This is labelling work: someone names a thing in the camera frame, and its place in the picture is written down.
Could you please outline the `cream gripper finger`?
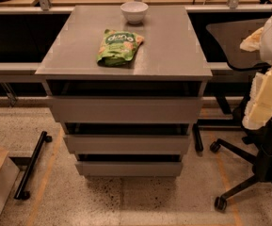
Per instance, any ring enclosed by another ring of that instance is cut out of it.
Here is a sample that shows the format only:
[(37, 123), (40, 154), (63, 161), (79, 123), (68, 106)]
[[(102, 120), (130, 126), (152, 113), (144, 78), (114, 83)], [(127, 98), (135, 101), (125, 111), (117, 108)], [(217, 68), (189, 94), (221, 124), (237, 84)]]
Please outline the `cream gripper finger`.
[(261, 37), (264, 29), (260, 27), (254, 31), (251, 35), (246, 37), (240, 43), (240, 49), (248, 52), (259, 51), (261, 47)]

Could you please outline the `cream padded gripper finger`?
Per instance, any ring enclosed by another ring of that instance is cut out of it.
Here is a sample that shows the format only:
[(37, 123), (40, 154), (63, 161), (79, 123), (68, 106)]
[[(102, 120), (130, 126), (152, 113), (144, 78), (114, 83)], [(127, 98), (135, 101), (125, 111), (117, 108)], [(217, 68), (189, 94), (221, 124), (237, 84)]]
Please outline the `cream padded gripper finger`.
[(258, 130), (272, 118), (272, 68), (253, 78), (249, 101), (242, 124), (248, 130)]

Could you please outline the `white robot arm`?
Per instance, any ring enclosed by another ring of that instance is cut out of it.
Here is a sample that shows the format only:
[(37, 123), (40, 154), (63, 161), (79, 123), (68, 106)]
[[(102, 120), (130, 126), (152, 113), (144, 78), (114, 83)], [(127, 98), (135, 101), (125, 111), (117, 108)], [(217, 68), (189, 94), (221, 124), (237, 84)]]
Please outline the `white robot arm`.
[(265, 73), (253, 78), (242, 124), (249, 130), (258, 130), (272, 118), (272, 16), (240, 44), (240, 49), (260, 51), (261, 61), (270, 65)]

